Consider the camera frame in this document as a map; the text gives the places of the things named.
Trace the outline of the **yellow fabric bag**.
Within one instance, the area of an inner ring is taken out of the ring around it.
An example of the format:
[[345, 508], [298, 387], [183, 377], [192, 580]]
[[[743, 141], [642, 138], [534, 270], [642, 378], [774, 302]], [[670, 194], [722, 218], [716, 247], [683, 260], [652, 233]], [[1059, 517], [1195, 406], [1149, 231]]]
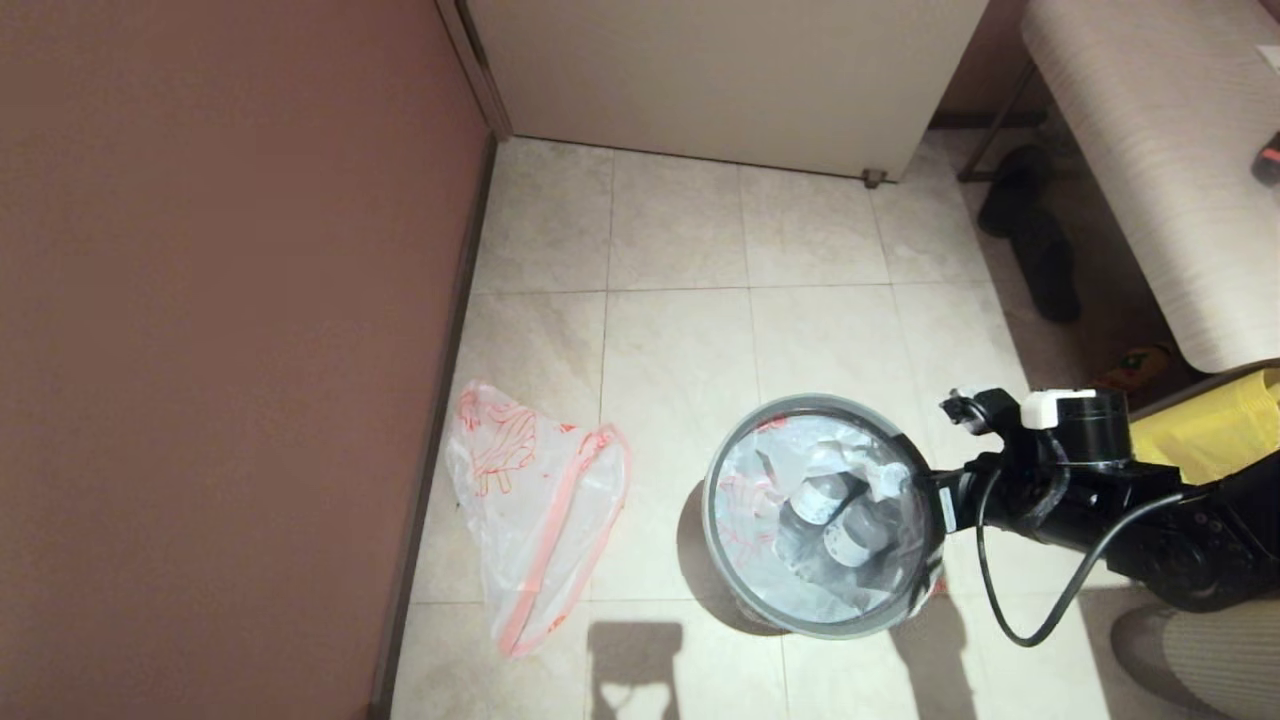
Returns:
[[1132, 423], [1135, 459], [1207, 486], [1280, 451], [1280, 366], [1257, 370]]

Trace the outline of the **white liner bag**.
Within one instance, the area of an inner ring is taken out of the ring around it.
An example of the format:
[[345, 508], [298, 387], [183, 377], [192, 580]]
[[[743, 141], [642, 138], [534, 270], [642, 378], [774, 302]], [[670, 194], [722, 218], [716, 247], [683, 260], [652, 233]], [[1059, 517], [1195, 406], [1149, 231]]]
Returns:
[[538, 650], [581, 600], [625, 506], [622, 432], [557, 421], [470, 382], [445, 437], [445, 468], [479, 551], [495, 647]]

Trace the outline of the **orange brown shoe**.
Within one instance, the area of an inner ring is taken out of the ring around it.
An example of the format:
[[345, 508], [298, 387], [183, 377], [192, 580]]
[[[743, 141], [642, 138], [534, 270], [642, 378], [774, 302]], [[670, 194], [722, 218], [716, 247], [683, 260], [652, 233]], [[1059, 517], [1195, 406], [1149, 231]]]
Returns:
[[1148, 345], [1126, 351], [1120, 360], [1091, 382], [1091, 387], [1134, 395], [1160, 380], [1170, 369], [1174, 351], [1169, 345]]

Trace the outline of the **black slipper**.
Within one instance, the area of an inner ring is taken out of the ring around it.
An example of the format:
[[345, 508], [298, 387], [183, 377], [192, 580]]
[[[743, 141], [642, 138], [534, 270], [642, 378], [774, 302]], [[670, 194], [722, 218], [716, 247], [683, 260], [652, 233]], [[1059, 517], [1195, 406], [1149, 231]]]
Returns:
[[1069, 324], [1082, 315], [1074, 284], [1075, 254], [1057, 218], [1032, 208], [1014, 223], [1010, 245], [1038, 314]]
[[1023, 145], [1007, 152], [996, 167], [986, 200], [977, 214], [977, 227], [995, 238], [1007, 238], [1015, 223], [1050, 187], [1053, 160], [1038, 145]]

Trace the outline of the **metal bench leg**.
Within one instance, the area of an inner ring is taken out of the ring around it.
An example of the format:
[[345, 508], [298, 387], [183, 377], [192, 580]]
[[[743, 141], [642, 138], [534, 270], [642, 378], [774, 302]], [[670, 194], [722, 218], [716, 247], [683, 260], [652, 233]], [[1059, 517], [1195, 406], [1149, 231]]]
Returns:
[[995, 113], [991, 123], [987, 126], [986, 131], [980, 136], [977, 146], [966, 158], [963, 167], [956, 174], [956, 181], [961, 184], [978, 183], [978, 182], [991, 182], [995, 177], [992, 170], [982, 170], [980, 163], [993, 143], [996, 136], [1007, 124], [1007, 119], [1012, 113], [1014, 108], [1018, 105], [1021, 96], [1025, 94], [1028, 86], [1030, 85], [1033, 77], [1037, 73], [1036, 63], [1029, 59], [1025, 65], [1020, 69], [1010, 95], [1005, 99], [1000, 109]]

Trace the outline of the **beige wood-grain bench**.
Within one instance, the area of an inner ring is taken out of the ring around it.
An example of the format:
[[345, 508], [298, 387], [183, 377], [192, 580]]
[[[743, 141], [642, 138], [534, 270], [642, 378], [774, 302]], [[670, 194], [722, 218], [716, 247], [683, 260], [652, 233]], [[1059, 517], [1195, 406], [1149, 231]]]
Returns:
[[1260, 0], [1029, 0], [1021, 36], [1183, 357], [1280, 359], [1280, 187], [1251, 170], [1280, 132], [1280, 22]]

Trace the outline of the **white cabinet panel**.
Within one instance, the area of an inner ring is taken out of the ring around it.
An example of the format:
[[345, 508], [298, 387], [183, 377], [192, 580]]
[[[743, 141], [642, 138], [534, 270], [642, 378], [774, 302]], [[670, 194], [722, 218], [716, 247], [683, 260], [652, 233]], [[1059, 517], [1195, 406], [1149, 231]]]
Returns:
[[988, 0], [436, 0], [490, 126], [902, 178]]

